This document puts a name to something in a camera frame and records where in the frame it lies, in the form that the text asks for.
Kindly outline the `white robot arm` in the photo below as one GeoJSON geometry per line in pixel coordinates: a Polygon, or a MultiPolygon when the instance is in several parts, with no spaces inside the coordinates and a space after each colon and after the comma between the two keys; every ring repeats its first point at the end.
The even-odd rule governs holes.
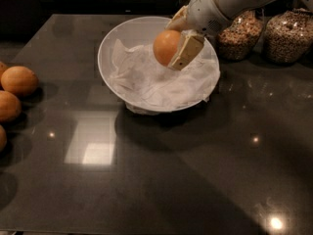
{"type": "MultiPolygon", "coordinates": [[[[166,29],[194,30],[195,36],[182,36],[177,52],[169,63],[171,69],[186,67],[201,51],[206,36],[215,36],[244,11],[262,8],[276,0],[190,0],[172,18],[166,29]]],[[[313,0],[301,0],[313,10],[313,0]]]]}

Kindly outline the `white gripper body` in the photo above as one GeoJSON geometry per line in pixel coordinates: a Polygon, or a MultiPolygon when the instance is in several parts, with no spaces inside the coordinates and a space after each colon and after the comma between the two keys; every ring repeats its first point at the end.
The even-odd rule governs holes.
{"type": "Polygon", "coordinates": [[[204,35],[215,36],[230,25],[230,20],[218,8],[216,0],[190,0],[187,24],[204,35]]]}

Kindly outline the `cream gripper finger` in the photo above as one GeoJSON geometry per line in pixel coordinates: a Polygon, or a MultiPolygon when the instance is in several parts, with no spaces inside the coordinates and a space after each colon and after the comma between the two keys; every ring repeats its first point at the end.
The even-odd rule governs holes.
{"type": "Polygon", "coordinates": [[[177,45],[177,51],[167,66],[173,70],[182,70],[199,54],[203,46],[203,34],[195,30],[182,31],[177,45]]]}
{"type": "Polygon", "coordinates": [[[167,30],[183,31],[187,27],[187,6],[182,6],[166,25],[167,30]]]}

